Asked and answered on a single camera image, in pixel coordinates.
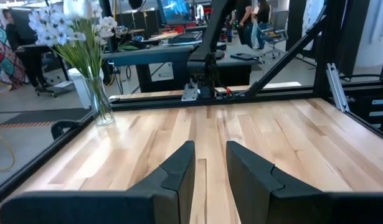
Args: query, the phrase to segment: black mat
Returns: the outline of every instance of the black mat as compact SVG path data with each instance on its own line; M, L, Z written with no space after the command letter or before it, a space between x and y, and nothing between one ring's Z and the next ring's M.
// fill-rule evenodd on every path
M21 113L2 124L24 124L24 123L47 123L61 119L80 120L90 110L83 108L64 109L64 110L47 110L47 111L30 111Z

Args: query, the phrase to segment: colorful patterned fabric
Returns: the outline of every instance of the colorful patterned fabric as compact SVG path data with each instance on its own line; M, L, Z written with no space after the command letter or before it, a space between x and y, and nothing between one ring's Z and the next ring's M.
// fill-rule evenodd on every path
M11 49L6 35L6 24L1 20L0 11L0 93L21 87L25 84L25 68Z

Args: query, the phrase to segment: office chair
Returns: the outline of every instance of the office chair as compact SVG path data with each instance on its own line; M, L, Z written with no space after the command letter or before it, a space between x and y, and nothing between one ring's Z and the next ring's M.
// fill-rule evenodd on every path
M289 11L279 11L276 13L273 13L272 15L272 21L270 21L271 26L268 29L258 29L263 34L262 38L263 40L268 44L272 46L272 49L268 52L264 52L263 56L266 54L271 53L273 59L276 59L275 53L278 54L278 56L281 55L280 50L276 49L276 44L288 40L288 34L286 32L286 22L288 20Z

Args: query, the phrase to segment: black diagonal strut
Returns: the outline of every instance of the black diagonal strut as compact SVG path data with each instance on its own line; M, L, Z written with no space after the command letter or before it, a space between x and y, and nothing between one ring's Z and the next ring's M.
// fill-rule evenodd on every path
M246 92L246 97L255 96L260 90L267 85L288 63L300 53L308 43L310 43L317 35L324 29L325 23L327 21L327 16L324 15L324 11L321 10L320 17L318 21L311 27L311 29L302 37L285 55L283 58L277 62L272 69L270 69L259 81L255 82Z

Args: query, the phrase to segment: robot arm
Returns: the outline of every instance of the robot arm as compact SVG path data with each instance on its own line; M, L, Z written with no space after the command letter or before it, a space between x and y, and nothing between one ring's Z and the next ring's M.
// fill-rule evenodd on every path
M236 3L237 0L212 1L212 17L208 23L204 38L198 49L189 57L187 67L192 82L197 84L198 98L215 98L214 82L215 80L218 81L215 59L216 44L226 17L235 9Z
M189 61L205 62L210 54L215 53L216 44L219 40L226 16L235 9L236 3L237 0L212 1L213 13L205 31L204 38L199 48L190 55Z

